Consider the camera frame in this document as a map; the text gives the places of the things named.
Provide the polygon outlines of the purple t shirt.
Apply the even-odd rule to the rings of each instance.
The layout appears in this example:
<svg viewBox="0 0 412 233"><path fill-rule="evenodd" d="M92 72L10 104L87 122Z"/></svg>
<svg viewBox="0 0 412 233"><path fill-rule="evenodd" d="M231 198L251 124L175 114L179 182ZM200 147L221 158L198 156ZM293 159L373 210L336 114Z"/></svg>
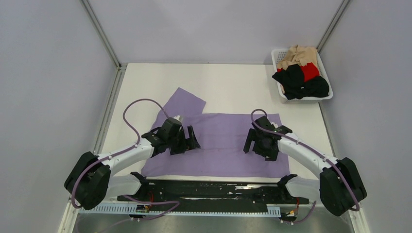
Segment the purple t shirt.
<svg viewBox="0 0 412 233"><path fill-rule="evenodd" d="M178 88L164 105L169 116L180 115L183 125L193 126L200 149L171 155L169 150L146 161L141 173L163 175L281 178L290 173L289 158L279 153L267 161L243 147L252 121L249 114L203 113L206 102Z"/></svg>

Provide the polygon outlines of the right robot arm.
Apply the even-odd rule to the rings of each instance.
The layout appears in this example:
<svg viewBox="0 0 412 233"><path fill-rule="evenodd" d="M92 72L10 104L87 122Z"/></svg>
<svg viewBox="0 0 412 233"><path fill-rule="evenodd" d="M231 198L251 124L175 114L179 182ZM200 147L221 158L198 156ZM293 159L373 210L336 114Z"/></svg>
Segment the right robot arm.
<svg viewBox="0 0 412 233"><path fill-rule="evenodd" d="M294 198L320 201L330 213L341 216L349 210L359 211L360 201L367 197L359 171L351 159L327 157L303 142L290 128L275 127L266 115L252 119L243 151L252 151L271 162L281 154L287 155L315 175L315 179L296 174L283 176L277 190L282 202L288 203Z"/></svg>

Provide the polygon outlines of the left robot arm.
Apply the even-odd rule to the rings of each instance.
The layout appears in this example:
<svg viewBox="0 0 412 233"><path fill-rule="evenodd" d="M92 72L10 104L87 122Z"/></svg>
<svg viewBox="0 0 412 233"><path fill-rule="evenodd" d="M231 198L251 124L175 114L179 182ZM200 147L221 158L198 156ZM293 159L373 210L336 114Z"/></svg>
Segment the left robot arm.
<svg viewBox="0 0 412 233"><path fill-rule="evenodd" d="M76 208L93 209L104 199L132 195L148 197L148 181L138 172L117 176L128 166L169 151L171 155L200 149L193 126L184 127L176 117L167 118L160 127L141 135L137 142L116 152L81 155L64 182Z"/></svg>

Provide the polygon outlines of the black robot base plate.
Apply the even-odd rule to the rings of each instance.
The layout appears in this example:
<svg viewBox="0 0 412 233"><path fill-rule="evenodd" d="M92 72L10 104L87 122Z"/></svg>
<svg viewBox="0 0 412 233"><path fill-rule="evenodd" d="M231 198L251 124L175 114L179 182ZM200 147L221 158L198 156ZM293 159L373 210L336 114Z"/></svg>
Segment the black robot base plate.
<svg viewBox="0 0 412 233"><path fill-rule="evenodd" d="M175 211L266 212L267 204L309 204L276 183L178 181L149 179L131 195L139 201L178 201Z"/></svg>

